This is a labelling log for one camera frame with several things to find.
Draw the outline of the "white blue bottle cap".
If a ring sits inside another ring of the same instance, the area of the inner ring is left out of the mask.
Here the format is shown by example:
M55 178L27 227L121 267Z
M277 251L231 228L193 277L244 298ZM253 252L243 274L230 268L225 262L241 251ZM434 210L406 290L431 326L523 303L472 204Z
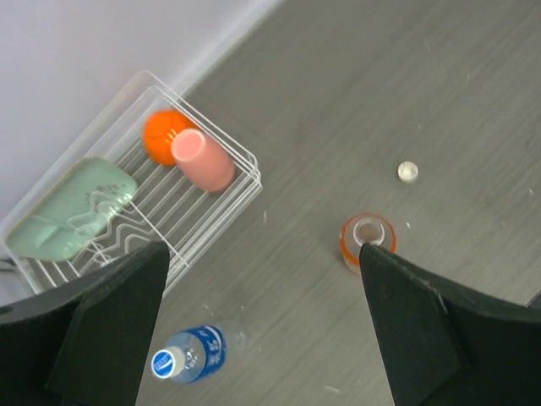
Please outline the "white blue bottle cap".
M159 379L172 379L183 371L185 354L178 347L168 347L157 351L151 360L152 374Z

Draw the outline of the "blue label water bottle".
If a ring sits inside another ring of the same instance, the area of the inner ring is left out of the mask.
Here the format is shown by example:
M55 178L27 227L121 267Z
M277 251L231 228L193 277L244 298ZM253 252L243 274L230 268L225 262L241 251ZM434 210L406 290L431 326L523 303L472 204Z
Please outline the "blue label water bottle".
M167 380L184 385L214 375L229 359L241 354L246 343L247 334L236 321L220 321L176 332L161 349L180 348L185 354L185 366L180 374Z

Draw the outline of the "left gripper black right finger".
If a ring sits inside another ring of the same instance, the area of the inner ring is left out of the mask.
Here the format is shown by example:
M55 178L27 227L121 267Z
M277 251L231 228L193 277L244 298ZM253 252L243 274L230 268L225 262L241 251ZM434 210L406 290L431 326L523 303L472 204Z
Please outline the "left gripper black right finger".
M514 304L379 246L359 254L396 405L538 405L540 298Z

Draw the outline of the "orange drink bottle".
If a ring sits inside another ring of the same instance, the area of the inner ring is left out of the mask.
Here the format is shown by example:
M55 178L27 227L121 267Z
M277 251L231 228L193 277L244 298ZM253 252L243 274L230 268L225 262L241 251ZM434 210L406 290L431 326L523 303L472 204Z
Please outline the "orange drink bottle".
M346 221L340 233L340 251L346 266L358 275L361 274L359 254L365 244L395 252L395 229L384 217L368 212L357 214Z

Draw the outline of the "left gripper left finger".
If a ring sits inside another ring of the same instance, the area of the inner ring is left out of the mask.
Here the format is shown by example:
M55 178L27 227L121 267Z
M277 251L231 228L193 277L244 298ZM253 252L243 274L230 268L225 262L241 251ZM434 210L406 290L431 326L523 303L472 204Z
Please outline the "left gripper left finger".
M153 241L1 309L3 405L133 405L169 271Z

